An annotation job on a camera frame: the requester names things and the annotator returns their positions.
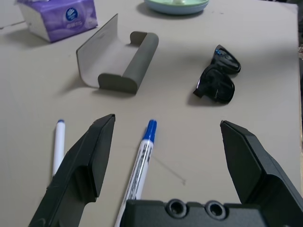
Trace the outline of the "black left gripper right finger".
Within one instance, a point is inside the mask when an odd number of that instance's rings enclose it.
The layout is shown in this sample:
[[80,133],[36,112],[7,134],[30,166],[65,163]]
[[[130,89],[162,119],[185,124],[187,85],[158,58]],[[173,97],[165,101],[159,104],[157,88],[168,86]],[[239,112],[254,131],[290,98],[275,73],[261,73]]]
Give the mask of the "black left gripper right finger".
[[247,129],[220,123],[229,173],[242,204],[256,205],[269,227],[301,227],[303,198],[279,163]]

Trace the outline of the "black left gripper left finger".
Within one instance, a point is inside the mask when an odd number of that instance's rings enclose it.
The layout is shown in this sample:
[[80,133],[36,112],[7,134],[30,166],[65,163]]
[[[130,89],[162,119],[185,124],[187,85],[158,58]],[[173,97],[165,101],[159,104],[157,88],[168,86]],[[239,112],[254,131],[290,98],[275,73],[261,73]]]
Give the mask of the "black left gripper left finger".
[[77,227],[85,206],[96,202],[104,181],[115,115],[97,119],[70,148],[46,189],[31,227]]

